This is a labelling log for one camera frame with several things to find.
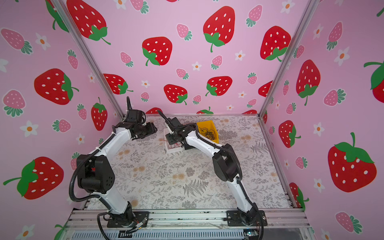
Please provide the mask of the white translucent storage bin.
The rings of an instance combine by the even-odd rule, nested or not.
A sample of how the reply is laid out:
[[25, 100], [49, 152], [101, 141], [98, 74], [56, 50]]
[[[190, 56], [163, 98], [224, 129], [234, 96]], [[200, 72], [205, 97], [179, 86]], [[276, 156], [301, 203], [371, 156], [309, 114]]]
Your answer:
[[173, 153], [177, 153], [177, 152], [182, 152], [185, 150], [185, 148], [180, 144], [180, 143], [177, 143], [175, 145], [170, 145], [166, 139], [166, 134], [169, 134], [170, 131], [165, 128], [164, 129], [164, 144], [165, 144], [165, 150], [167, 152], [167, 154], [173, 154]]

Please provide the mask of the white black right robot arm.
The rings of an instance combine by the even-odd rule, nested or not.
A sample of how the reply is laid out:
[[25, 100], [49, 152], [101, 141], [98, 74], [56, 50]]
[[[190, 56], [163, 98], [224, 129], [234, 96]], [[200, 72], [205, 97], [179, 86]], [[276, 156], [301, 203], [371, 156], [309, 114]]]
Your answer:
[[256, 203], [248, 196], [243, 185], [243, 173], [240, 161], [229, 144], [221, 145], [209, 140], [199, 132], [197, 124], [182, 125], [177, 118], [170, 119], [158, 111], [165, 120], [169, 134], [167, 141], [172, 145], [176, 142], [185, 147], [193, 147], [212, 158], [216, 176], [227, 183], [237, 203], [240, 222], [244, 226], [258, 225], [264, 229], [263, 215]]

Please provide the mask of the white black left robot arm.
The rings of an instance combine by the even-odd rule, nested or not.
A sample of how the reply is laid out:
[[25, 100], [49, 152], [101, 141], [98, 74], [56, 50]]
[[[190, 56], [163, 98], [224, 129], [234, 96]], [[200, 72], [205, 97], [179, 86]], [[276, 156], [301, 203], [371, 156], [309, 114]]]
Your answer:
[[132, 205], [114, 186], [115, 174], [109, 162], [128, 141], [143, 139], [157, 132], [154, 123], [146, 122], [146, 114], [134, 110], [127, 97], [127, 114], [109, 138], [88, 155], [77, 158], [77, 168], [70, 180], [69, 196], [73, 202], [96, 198], [108, 209], [108, 215], [118, 225], [128, 227], [134, 221]]

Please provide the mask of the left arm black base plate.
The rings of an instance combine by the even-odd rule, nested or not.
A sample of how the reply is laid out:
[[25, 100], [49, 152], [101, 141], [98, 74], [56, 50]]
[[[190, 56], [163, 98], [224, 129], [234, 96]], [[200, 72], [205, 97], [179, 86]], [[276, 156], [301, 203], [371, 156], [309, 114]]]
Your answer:
[[111, 214], [107, 223], [108, 228], [145, 228], [149, 220], [150, 212], [138, 211], [128, 214]]

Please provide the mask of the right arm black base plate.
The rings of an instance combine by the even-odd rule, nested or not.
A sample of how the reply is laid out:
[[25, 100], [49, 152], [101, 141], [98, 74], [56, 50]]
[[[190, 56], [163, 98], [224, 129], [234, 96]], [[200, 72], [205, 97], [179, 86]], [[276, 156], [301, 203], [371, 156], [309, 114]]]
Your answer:
[[264, 211], [250, 211], [244, 213], [240, 210], [227, 211], [226, 218], [230, 227], [265, 227], [268, 225]]

